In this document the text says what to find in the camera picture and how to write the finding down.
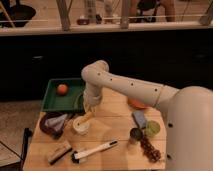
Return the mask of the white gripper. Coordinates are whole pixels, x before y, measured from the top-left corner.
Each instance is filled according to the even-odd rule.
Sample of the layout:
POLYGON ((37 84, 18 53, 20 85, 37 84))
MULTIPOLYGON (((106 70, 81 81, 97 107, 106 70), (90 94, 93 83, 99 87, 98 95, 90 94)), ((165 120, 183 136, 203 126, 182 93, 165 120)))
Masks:
POLYGON ((100 104, 101 97, 100 96, 90 96, 90 95, 84 95, 84 109, 85 112, 95 112, 96 107, 100 104))

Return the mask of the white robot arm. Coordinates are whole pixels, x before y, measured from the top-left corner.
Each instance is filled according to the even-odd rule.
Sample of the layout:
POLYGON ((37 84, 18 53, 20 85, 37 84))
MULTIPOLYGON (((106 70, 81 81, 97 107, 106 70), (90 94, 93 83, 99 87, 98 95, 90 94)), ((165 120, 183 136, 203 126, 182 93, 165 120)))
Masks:
POLYGON ((85 66, 84 102, 97 106, 104 87, 156 108, 166 117, 166 171, 213 171, 213 91, 200 86, 177 89, 115 75, 98 60, 85 66))

